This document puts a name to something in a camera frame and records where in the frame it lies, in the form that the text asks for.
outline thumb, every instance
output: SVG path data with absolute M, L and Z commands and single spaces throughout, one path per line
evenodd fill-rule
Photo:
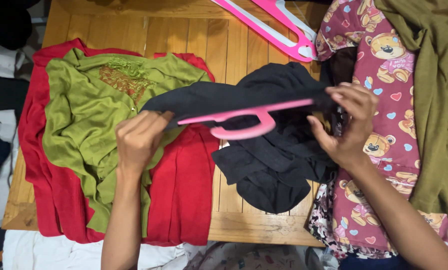
M 333 139 L 329 136 L 323 128 L 323 124 L 317 119 L 317 117 L 309 115 L 307 117 L 309 123 L 311 124 L 311 131 L 316 137 L 317 142 L 324 151 L 328 151 L 332 144 Z

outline pink heart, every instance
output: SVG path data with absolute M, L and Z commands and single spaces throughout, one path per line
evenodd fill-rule
M 376 237 L 374 237 L 374 236 L 366 237 L 365 240 L 366 240 L 368 243 L 373 244 L 373 243 L 376 242 Z
M 401 96 L 402 96 L 401 92 L 398 92 L 398 93 L 392 94 L 391 98 L 395 101 L 399 101 L 401 99 Z
M 361 60 L 361 58 L 363 58 L 363 57 L 364 57 L 364 52 L 363 51 L 359 52 L 358 53 L 358 61 Z
M 348 28 L 348 27 L 349 27 L 349 22 L 348 22 L 347 20 L 344 20 L 343 23 L 342 23 L 342 25 L 343 25 L 345 28 Z

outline clothes hanger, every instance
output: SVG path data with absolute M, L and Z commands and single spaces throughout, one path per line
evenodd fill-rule
M 264 135 L 270 132 L 276 126 L 276 122 L 271 117 L 269 112 L 307 106 L 311 104 L 313 104 L 312 99 L 307 98 L 307 99 L 268 104 L 258 107 L 250 107 L 250 108 L 214 113 L 194 118 L 188 118 L 185 120 L 181 120 L 177 123 L 179 125 L 185 125 L 207 121 L 224 122 L 236 116 L 256 115 L 259 118 L 260 123 L 252 127 L 240 130 L 225 130 L 223 127 L 219 126 L 210 129 L 210 133 L 214 135 L 214 137 L 219 139 L 244 140 Z
M 254 29 L 257 33 L 292 58 L 303 62 L 310 62 L 317 59 L 316 47 L 314 46 L 317 34 L 285 8 L 284 0 L 252 1 L 297 34 L 297 43 L 283 36 L 230 0 L 211 1 L 235 15 L 242 22 Z

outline white fabric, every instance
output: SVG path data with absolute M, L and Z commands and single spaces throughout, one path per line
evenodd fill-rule
M 13 78 L 24 59 L 25 55 L 20 51 L 0 48 L 0 77 Z
M 7 157 L 0 168 L 0 226 L 4 217 L 5 205 L 9 197 L 9 185 L 12 180 L 13 168 L 19 151 L 19 138 L 16 136 L 17 122 L 14 110 L 0 110 L 0 139 L 11 143 L 11 154 Z
M 3 268 L 99 270 L 102 243 L 79 244 L 65 236 L 45 237 L 37 231 L 8 230 L 4 240 Z M 142 244 L 137 269 L 182 270 L 195 248 L 187 243 L 173 247 Z

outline teddy bear print fabric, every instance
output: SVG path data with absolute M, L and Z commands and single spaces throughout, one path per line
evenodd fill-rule
M 319 60 L 337 50 L 358 46 L 353 82 L 380 98 L 374 131 L 363 151 L 403 196 L 419 181 L 419 151 L 413 110 L 415 55 L 374 6 L 373 0 L 334 0 L 319 30 Z M 445 214 L 420 212 L 448 245 Z M 382 259 L 397 253 L 381 221 L 352 178 L 341 169 L 334 184 L 322 185 L 310 218 L 311 233 L 339 258 Z

